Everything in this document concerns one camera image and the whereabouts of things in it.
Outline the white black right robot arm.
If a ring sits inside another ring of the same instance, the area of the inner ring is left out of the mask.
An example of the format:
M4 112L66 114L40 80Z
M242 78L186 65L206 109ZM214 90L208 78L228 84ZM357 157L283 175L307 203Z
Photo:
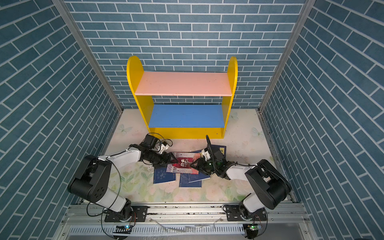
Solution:
M289 181L267 160L245 165L214 157L209 160L199 158L191 167L206 175L216 174L227 180L248 181L254 192L239 203L239 214L245 220L254 217L256 211L262 208L275 209L292 190Z

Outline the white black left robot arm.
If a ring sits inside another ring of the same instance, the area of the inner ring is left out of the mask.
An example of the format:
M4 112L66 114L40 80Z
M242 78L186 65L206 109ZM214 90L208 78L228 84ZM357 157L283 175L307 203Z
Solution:
M85 156L72 179L67 190L69 193L83 198L90 203L97 204L115 213L131 212L131 202L109 188L112 168L117 172L120 168L136 162L147 161L153 166L166 166L177 162L172 153L156 153L153 150L130 147L123 152L105 156Z

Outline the navy book yellow label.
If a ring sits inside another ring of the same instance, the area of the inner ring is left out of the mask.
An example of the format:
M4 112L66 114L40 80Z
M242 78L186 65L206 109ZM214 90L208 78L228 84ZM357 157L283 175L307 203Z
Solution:
M199 154L199 158L204 158L203 154L201 153L201 151L195 151L195 156L197 156L197 154ZM204 180L207 180L207 179L210 179L211 176L210 175L206 175L204 174L202 171L200 171L198 174L190 174L188 176L188 182L189 184L191 183L197 183L197 182L201 182L201 181L204 181Z

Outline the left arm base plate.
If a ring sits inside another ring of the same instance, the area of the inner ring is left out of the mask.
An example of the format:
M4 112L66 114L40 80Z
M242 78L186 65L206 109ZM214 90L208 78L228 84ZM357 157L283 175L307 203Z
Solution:
M131 206L124 207L120 212L107 210L104 221L106 223L140 223L146 220L148 206Z

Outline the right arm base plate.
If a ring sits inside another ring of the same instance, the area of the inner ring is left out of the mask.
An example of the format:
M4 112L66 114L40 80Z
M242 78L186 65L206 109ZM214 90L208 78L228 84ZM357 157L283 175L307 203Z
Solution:
M268 219L267 212L261 208L253 213L249 212L243 205L224 205L223 211L227 216L227 221L266 221Z

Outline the red illustrated cover book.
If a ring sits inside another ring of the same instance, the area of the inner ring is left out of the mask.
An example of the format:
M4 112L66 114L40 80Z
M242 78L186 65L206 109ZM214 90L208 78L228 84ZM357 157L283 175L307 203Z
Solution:
M168 165L167 172L195 175L199 173L199 171L191 168L191 164L199 158L199 154L197 154L197 156L195 156L195 153L187 152L173 152L173 154L177 158L178 163L172 166Z

